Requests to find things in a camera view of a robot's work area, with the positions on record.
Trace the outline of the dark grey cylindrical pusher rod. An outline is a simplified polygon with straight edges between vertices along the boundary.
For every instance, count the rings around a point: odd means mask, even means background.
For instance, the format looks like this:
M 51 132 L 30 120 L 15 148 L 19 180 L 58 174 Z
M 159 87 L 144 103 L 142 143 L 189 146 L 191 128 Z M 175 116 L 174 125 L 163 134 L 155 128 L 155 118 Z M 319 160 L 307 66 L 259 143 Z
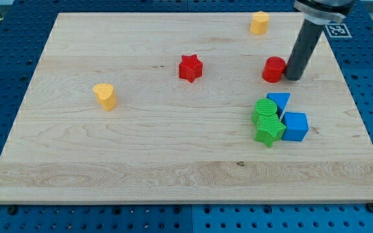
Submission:
M 286 64 L 284 77 L 291 81 L 300 80 L 322 34 L 324 25 L 305 19 L 299 31 L 291 55 Z

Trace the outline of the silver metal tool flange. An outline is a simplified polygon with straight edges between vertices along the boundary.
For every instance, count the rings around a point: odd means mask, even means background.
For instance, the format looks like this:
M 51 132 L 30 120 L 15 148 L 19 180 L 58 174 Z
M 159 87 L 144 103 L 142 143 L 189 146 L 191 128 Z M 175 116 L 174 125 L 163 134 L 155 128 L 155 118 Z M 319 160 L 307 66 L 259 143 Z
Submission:
M 295 0 L 294 9 L 316 25 L 342 23 L 351 13 L 356 0 Z

